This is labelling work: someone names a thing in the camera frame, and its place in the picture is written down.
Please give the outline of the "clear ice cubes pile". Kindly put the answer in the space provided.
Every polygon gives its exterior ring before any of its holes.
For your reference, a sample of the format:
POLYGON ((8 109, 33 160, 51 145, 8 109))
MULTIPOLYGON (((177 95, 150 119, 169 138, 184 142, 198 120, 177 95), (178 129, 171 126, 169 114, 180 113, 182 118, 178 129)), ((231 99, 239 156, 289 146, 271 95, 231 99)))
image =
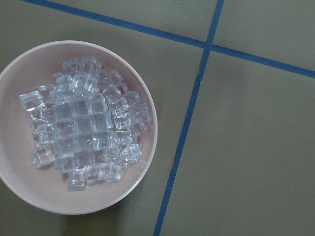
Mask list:
POLYGON ((66 175, 69 191, 117 182, 143 155, 148 105, 95 57, 65 61, 62 69, 54 82, 19 97, 30 119, 32 162, 66 175))

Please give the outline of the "pink bowl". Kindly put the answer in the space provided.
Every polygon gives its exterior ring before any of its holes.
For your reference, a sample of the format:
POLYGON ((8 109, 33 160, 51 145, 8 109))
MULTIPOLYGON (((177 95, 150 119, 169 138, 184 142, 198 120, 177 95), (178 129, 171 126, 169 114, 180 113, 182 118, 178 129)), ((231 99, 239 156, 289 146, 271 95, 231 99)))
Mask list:
POLYGON ((120 201, 145 175, 157 135, 145 83, 101 46, 46 43, 0 75, 0 177, 37 208, 78 215, 120 201))

